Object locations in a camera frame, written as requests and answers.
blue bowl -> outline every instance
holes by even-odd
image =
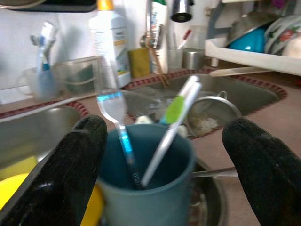
[[[264,53],[264,33],[264,28],[257,28],[254,31],[249,32],[244,36],[233,41],[228,48],[256,53]]]

yellow sponge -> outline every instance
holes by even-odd
[[[30,173],[30,171],[35,167],[36,164],[37,159],[32,156],[22,161],[19,161],[18,163],[15,163],[11,166],[8,166],[4,169],[1,169],[0,181],[12,177],[14,175]]]
[[[140,78],[150,74],[150,56],[147,48],[130,50],[128,56],[133,78]]]

clear plastic container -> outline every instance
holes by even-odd
[[[53,66],[52,71],[68,95],[87,95],[95,92],[94,79],[98,68],[93,67],[93,61],[97,61],[98,58],[92,56],[59,63]]]

white wall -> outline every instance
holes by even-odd
[[[173,0],[167,0],[171,8]],[[193,19],[187,23],[171,22],[179,43],[191,25],[207,26],[205,7],[213,7],[218,0],[195,0]],[[145,32],[146,0],[114,0],[116,11],[127,18],[129,49],[139,48],[139,39]],[[230,26],[240,15],[240,4],[233,3],[220,17],[218,27]],[[53,46],[51,64],[94,55],[88,20],[97,14],[90,13],[36,13],[0,9],[0,89],[15,86],[22,70],[35,67],[37,47],[30,41],[30,35],[38,35],[45,20],[59,28],[57,41]]]

yellow bowl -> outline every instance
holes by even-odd
[[[16,192],[27,176],[28,173],[24,173],[0,181],[0,209],[2,209],[5,203]],[[103,198],[101,191],[97,186],[94,186],[80,226],[96,226],[102,212]]]

